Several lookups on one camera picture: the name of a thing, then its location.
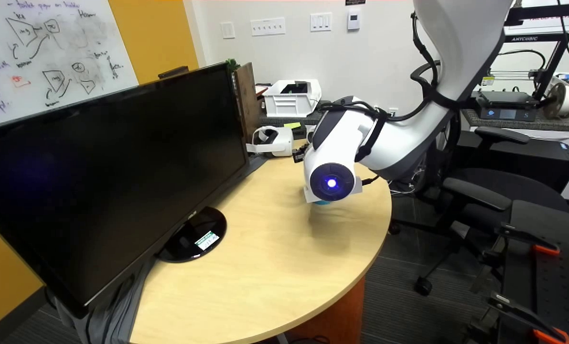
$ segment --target chair armrest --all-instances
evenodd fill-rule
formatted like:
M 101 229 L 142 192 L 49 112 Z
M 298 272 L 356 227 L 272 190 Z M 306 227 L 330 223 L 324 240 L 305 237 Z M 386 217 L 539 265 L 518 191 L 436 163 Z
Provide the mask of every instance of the chair armrest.
M 516 133 L 515 131 L 493 127 L 477 127 L 474 133 L 481 137 L 482 140 L 492 143 L 502 141 L 513 142 L 518 144 L 527 144 L 531 138 L 528 135 Z
M 466 203 L 479 204 L 495 211 L 505 211 L 512 204 L 512 200 L 501 194 L 460 179 L 446 178 L 441 188 L 455 197 L 463 198 Z

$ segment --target wooden tabletop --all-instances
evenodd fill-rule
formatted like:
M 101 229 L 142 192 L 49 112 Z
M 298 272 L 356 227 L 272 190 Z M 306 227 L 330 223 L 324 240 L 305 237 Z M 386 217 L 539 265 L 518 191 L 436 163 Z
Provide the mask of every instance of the wooden tabletop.
M 357 164 L 356 174 L 374 174 Z M 225 238 L 205 257 L 158 262 L 147 278 L 132 344 L 248 344 L 306 322 L 367 272 L 391 218 L 378 179 L 328 205 L 303 196 L 303 164 L 267 161 L 216 208 Z

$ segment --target yellow wall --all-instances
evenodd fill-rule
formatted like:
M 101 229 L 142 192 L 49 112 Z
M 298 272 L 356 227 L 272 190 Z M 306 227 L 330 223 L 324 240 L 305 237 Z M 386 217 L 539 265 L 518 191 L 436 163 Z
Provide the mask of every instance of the yellow wall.
M 182 0 L 110 0 L 140 84 L 181 65 L 197 68 Z M 0 319 L 42 286 L 0 238 Z
M 197 68 L 182 0 L 110 0 L 138 82 L 180 67 Z

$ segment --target white storage bin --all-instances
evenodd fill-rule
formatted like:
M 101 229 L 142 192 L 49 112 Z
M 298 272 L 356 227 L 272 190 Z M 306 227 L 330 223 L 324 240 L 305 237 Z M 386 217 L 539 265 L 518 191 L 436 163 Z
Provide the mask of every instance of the white storage bin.
M 308 83 L 307 93 L 282 93 L 288 85 L 299 82 Z M 322 91 L 318 80 L 278 80 L 263 96 L 267 117 L 305 117 L 316 109 Z

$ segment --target chair wheel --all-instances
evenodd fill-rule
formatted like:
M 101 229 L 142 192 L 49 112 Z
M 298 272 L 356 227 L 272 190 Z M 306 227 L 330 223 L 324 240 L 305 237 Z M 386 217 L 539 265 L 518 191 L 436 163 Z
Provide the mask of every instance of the chair wheel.
M 428 279 L 423 277 L 418 277 L 416 279 L 416 284 L 414 285 L 414 291 L 422 296 L 428 296 L 431 294 L 431 290 L 433 289 L 433 285 Z
M 401 226 L 398 224 L 391 224 L 388 227 L 388 232 L 392 235 L 398 235 L 398 233 L 401 233 Z

